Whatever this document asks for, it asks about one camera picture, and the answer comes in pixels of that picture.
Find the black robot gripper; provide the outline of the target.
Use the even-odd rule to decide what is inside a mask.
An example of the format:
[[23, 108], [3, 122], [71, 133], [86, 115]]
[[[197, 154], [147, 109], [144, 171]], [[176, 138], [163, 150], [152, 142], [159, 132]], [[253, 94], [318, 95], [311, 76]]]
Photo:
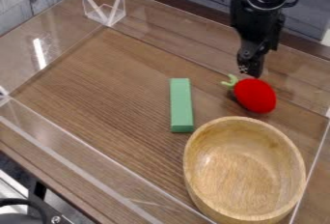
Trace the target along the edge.
[[277, 51], [285, 24], [281, 13], [285, 0], [274, 3], [265, 0], [231, 0], [231, 26], [241, 37], [238, 70], [259, 78], [263, 72], [267, 48]]

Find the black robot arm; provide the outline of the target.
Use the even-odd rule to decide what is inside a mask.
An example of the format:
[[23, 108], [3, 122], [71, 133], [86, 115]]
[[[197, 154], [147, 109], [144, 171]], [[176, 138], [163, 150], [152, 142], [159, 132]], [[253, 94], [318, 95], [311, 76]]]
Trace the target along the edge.
[[299, 0], [231, 0], [230, 18], [241, 46], [238, 70], [255, 78], [263, 73], [265, 57], [277, 50], [286, 16], [282, 10]]

